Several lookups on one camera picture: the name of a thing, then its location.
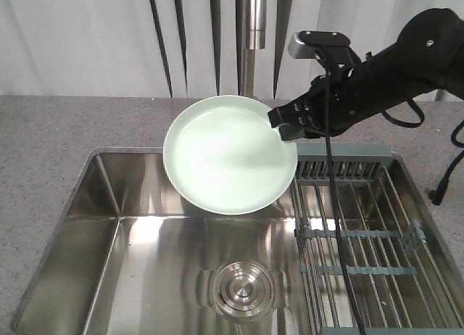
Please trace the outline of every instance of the gray speckled countertop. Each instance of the gray speckled countertop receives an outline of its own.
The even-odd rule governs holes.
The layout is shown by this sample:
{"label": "gray speckled countertop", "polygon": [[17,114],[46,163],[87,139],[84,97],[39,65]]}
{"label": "gray speckled countertop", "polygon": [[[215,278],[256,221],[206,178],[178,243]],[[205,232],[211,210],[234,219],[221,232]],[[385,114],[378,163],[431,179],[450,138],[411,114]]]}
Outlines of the gray speckled countertop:
{"label": "gray speckled countertop", "polygon": [[[91,150],[162,146],[170,123],[192,102],[0,96],[0,334],[12,334],[12,315]],[[457,154],[450,134],[464,118],[464,104],[420,105],[426,122],[418,129],[400,128],[377,116],[334,141],[383,143],[403,158],[464,274],[464,164],[453,174],[441,207],[425,195]],[[411,116],[406,107],[396,113]]]}

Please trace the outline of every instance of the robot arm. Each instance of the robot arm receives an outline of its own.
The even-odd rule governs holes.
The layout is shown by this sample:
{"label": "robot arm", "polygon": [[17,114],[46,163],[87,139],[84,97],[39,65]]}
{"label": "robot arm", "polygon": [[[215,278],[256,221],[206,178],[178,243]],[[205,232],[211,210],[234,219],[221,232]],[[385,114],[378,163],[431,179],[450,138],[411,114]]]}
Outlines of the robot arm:
{"label": "robot arm", "polygon": [[443,88],[464,99],[464,22],[450,9],[429,9],[403,28],[397,42],[361,62],[340,33],[302,31],[289,51],[314,58],[330,75],[269,112],[283,140],[324,136],[326,81],[330,85],[330,135],[419,94]]}

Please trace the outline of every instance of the sink basin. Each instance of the sink basin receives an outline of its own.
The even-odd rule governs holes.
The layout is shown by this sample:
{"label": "sink basin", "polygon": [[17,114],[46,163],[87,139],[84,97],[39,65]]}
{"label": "sink basin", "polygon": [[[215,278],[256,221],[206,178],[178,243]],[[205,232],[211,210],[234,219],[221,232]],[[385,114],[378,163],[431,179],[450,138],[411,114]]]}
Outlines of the sink basin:
{"label": "sink basin", "polygon": [[[160,149],[96,150],[13,330],[239,335],[353,327],[336,270],[321,148],[300,145],[292,186],[268,207],[238,216],[184,200]],[[462,328],[462,279],[402,163],[382,148],[346,150],[334,149],[337,181],[344,229],[358,232],[345,241],[349,263],[361,268],[352,280],[366,325]],[[410,230],[413,219],[425,236]],[[375,230],[388,234],[359,233]]]}

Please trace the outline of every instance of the sink drain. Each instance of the sink drain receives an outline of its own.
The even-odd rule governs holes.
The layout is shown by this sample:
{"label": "sink drain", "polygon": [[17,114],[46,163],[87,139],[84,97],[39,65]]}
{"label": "sink drain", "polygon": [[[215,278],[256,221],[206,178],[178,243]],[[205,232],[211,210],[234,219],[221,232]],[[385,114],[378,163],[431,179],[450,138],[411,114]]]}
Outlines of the sink drain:
{"label": "sink drain", "polygon": [[219,311],[238,323],[268,314],[273,304],[272,278],[255,262],[233,262],[219,271],[213,284]]}

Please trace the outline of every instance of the white curtain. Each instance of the white curtain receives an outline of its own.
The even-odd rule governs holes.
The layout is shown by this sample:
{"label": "white curtain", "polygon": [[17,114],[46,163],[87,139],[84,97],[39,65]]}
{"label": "white curtain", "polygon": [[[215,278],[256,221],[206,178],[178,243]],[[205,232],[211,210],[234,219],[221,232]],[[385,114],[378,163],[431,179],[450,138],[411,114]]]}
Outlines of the white curtain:
{"label": "white curtain", "polygon": [[[0,0],[0,94],[236,94],[236,3]],[[464,17],[464,0],[267,0],[266,48],[256,53],[254,94],[293,99],[320,73],[316,63],[289,56],[296,31],[342,32],[363,58],[395,42],[412,16],[431,7]]]}

